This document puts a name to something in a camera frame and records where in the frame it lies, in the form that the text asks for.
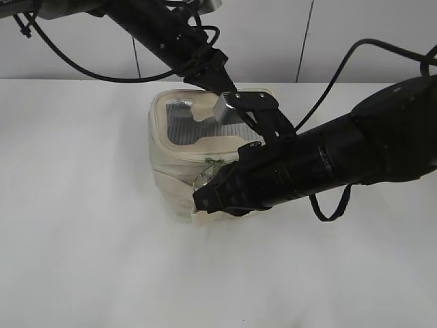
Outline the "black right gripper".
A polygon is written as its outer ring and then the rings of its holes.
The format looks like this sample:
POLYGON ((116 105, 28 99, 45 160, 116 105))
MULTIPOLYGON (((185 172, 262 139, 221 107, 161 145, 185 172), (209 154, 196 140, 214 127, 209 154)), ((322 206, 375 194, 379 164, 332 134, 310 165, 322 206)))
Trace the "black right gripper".
POLYGON ((197 210, 238 217, 306 196, 292 177, 281 144, 250 143, 239 148, 238 155, 238 161, 193 193, 197 210))

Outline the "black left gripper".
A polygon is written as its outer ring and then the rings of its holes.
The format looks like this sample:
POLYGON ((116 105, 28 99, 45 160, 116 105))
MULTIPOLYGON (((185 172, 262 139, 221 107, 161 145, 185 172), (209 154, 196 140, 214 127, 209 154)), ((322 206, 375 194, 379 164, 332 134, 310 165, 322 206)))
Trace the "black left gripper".
POLYGON ((206 46, 198 48, 180 47, 178 57, 182 64, 192 60, 188 68, 178 73, 185 83, 190 83, 201 89, 220 95, 226 92, 237 92, 234 82, 229 77, 225 65, 228 56, 220 49, 206 46))

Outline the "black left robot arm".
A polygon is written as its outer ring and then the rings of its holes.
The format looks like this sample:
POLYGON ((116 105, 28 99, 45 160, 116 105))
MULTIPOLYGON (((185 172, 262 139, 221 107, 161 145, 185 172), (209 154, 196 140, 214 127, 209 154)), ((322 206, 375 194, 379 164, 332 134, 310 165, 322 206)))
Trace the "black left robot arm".
POLYGON ((114 83, 148 83, 172 75, 217 95, 236 91, 225 64, 228 57, 214 44, 220 36, 216 26, 204 25, 200 17, 218 10, 221 1, 2 1, 1 17, 12 17, 21 33, 35 31, 70 67, 93 79, 114 83), (108 16, 170 69, 162 74, 135 79, 108 77, 91 72, 65 55, 43 32, 37 18, 53 20, 86 13, 108 16))

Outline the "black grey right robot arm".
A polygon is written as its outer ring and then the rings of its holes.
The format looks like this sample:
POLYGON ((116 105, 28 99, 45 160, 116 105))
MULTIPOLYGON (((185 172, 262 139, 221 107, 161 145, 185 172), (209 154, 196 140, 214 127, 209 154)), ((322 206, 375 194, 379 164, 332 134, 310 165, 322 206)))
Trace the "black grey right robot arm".
POLYGON ((307 197, 317 218, 344 214, 354 185, 408 182, 436 169, 436 78, 416 77, 366 98, 351 112, 297 133, 269 95, 227 96, 255 116, 262 136, 240 147, 193 193, 197 210, 241 217, 307 197))

